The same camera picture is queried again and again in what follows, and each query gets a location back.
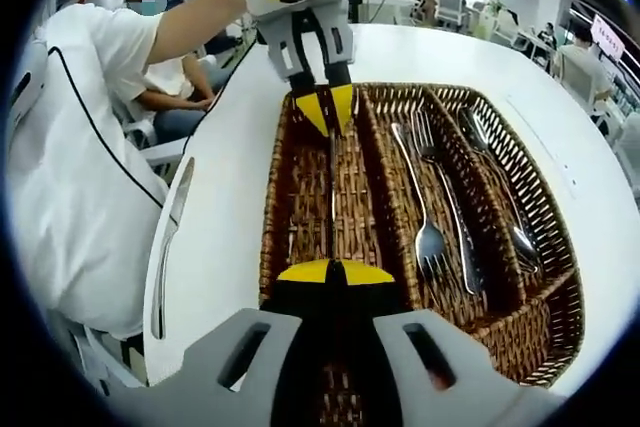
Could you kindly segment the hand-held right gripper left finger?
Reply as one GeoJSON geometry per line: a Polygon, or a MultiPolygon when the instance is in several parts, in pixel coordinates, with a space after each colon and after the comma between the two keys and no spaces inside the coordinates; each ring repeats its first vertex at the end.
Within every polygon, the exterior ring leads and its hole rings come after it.
{"type": "Polygon", "coordinates": [[[268,426],[302,319],[242,309],[186,349],[181,369],[145,392],[146,426],[268,426]]]}

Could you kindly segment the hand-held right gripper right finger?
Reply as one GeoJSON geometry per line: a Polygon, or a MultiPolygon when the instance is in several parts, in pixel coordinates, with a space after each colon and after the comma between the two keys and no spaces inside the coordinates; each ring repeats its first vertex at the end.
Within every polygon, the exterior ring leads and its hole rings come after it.
{"type": "Polygon", "coordinates": [[[440,315],[366,316],[356,357],[369,426],[541,426],[560,406],[547,389],[493,367],[488,349],[440,315]]]}

